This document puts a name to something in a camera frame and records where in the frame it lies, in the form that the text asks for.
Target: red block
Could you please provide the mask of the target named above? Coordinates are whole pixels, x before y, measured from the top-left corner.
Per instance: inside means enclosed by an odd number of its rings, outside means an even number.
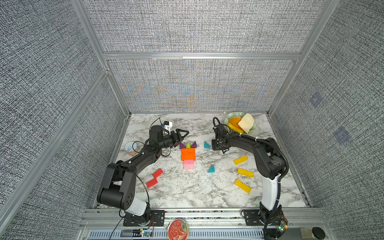
[[[156,185],[156,184],[157,184],[157,179],[154,178],[151,181],[147,182],[147,188],[150,188],[150,187],[152,187],[153,185]]]
[[[163,170],[161,170],[161,168],[159,168],[154,174],[152,174],[152,176],[153,176],[154,178],[157,178],[157,177],[160,176],[162,173],[163,173]]]

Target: mounting plate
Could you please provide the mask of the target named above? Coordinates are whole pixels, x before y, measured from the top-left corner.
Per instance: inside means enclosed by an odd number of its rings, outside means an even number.
[[[151,217],[153,217],[155,220],[153,221],[153,225],[155,227],[162,227],[164,226],[164,210],[151,210]],[[131,216],[126,216],[124,218],[124,227],[145,227],[148,226],[149,223],[145,226],[140,226],[141,222],[137,222],[137,220]]]
[[[245,219],[245,224],[247,226],[264,226],[264,223],[261,221],[260,216],[258,215],[260,209],[243,209],[242,214]],[[278,211],[275,216],[283,215],[283,211]],[[268,226],[278,226],[280,225],[282,218],[275,217],[270,221]]]

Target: bread slice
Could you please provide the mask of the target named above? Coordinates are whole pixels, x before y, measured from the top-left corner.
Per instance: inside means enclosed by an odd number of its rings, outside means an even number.
[[[244,132],[248,134],[249,130],[253,127],[254,123],[255,120],[253,119],[253,117],[249,113],[247,113],[243,116],[243,118],[238,124],[244,130]]]

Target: black round knob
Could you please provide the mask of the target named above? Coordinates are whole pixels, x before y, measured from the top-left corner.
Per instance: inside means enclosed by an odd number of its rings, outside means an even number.
[[[319,227],[314,227],[312,229],[312,233],[313,233],[313,236],[315,236],[317,239],[325,238],[325,232]]]

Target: green plate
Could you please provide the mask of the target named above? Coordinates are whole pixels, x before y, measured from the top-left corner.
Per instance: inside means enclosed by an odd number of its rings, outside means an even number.
[[[230,113],[227,115],[226,119],[224,120],[224,123],[228,125],[229,123],[229,119],[231,117],[235,117],[235,116],[240,116],[240,117],[243,117],[245,115],[244,112],[233,112],[233,113]],[[253,124],[253,126],[251,127],[251,129],[249,130],[249,133],[248,135],[250,136],[255,136],[257,135],[257,126],[256,126],[256,123]]]

